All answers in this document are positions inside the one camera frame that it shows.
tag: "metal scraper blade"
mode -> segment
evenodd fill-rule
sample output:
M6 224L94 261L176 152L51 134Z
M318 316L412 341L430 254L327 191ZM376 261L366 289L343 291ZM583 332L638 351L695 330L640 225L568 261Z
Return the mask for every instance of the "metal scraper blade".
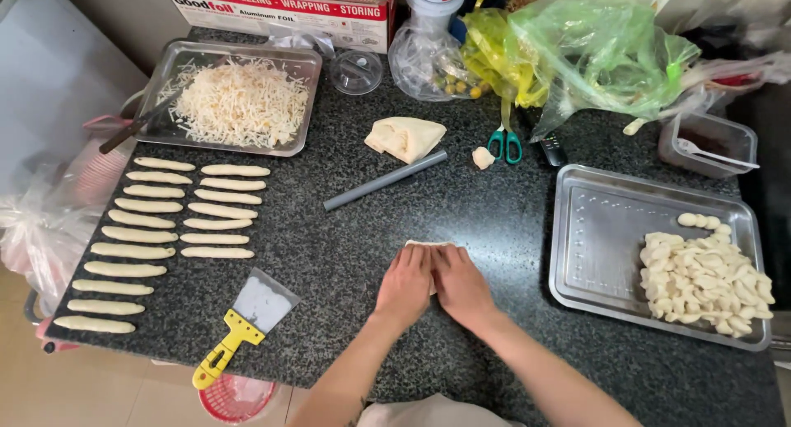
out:
M264 334L278 324L300 298L268 274L254 268L244 288L239 292L233 311L241 315Z

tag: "metal tray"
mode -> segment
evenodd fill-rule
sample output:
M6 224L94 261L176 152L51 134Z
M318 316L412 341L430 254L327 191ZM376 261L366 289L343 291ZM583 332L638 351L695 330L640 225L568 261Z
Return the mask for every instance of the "metal tray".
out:
M275 67L285 70L292 77L305 79L304 84L309 91L308 104L305 107L300 129L291 141L278 144L272 149L193 141L187 138L187 131L179 128L168 113L163 113L157 119L153 119L138 133L136 138L139 141L166 145L194 146L195 148L249 152L268 156L289 157L300 152L304 148L304 141L308 135L310 114L313 100L316 98L316 86L319 84L322 62L321 56L309 49L272 49L244 44L172 41L165 47L164 54L153 71L151 81L145 87L143 106L138 110L137 116L148 112L157 105L157 97L168 79L178 75L180 71L178 66L186 64L191 59L197 66L208 66L214 63L217 58L221 58L222 55L267 58L272 60Z
M570 164L558 173L549 287L563 305L749 351L771 342L768 320L755 319L739 339L706 321L682 325L654 319L640 287L643 236L663 231L684 239L711 231L685 228L683 212L716 216L733 229L742 254L763 271L758 226L743 201L695 189Z

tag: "black speckled countertop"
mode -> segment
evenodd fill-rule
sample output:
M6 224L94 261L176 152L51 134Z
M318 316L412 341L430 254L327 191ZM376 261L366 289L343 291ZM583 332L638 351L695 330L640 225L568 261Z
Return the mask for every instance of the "black speckled countertop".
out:
M193 38L262 42L251 35L193 29ZM146 306L126 316L132 334L68 331L47 335L197 365L226 334L223 314L252 267L267 271L302 302L259 345L244 344L227 371L311 387L372 311L387 265L406 240L463 244L489 280L494 299L531 336L623 404L645 425L784 425L775 368L768 352L752 353L562 307L549 294L552 202L556 169L525 145L517 165L480 171L470 157L499 125L498 98L421 103L389 74L365 96L345 96L322 79L304 150L291 158L140 144L134 156L203 166L255 163L272 170L251 236L253 259L186 259L153 263L168 273L140 280L157 290L132 298ZM403 164L363 145L371 124L402 115L437 121L448 132L435 150L449 159L332 212L322 202ZM659 127L636 136L630 117L584 110L559 130L572 163L723 194L736 180L709 180L658 160ZM132 165L127 169L136 170ZM188 176L197 184L197 171ZM123 178L121 188L130 184ZM185 199L194 199L192 190ZM184 211L177 220L197 217ZM106 216L100 226L110 224ZM184 232L179 222L176 231ZM106 240L97 230L94 241ZM183 248L182 242L172 244ZM95 260L86 254L83 261ZM91 275L82 270L75 279ZM93 293L69 289L65 302ZM527 425L545 421L514 374L452 321L436 299L399 341L377 375L372 399L408 401L441 392Z

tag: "green scissors handle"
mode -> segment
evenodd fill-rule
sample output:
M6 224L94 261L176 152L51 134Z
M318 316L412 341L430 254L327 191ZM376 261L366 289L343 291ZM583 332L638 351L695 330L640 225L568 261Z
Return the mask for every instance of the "green scissors handle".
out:
M505 126L502 124L500 124L497 130L492 132L492 136L489 138L489 143L487 143L487 150L489 152L491 152L492 143L495 141L500 143L498 154L494 157L495 159L505 158L505 161L510 164L515 164L522 159L522 144L519 142L519 138L515 133L505 130ZM517 158L511 158L511 145L517 147Z

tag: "knife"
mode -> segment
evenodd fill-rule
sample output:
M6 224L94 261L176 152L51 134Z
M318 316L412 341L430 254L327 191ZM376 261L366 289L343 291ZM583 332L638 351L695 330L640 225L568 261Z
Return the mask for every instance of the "knife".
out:
M192 385L198 390L209 387L225 370L243 341L260 344L299 302L300 298L294 293L254 268L223 318L231 332L206 355L192 375Z
M218 68L221 65L225 64L228 58L230 58L230 55L223 55L222 57L217 58L217 60L208 68ZM115 135L110 137L110 139L105 141L102 146L99 146L99 152L101 152L104 155L107 155L118 145L124 143L124 141L126 141L127 138L137 133L138 130L143 128L149 121L151 121L152 118L158 116L159 114L164 112L168 107L170 107L171 103L173 103L176 99L178 99L181 96L181 94L183 94L184 89L190 87L193 81L194 78L190 79L183 86L183 88L177 90L168 98L163 99L159 104L154 106L151 110L149 110L148 112L144 113L143 115L135 119L132 123L129 124L129 126L125 127L124 129L121 129Z

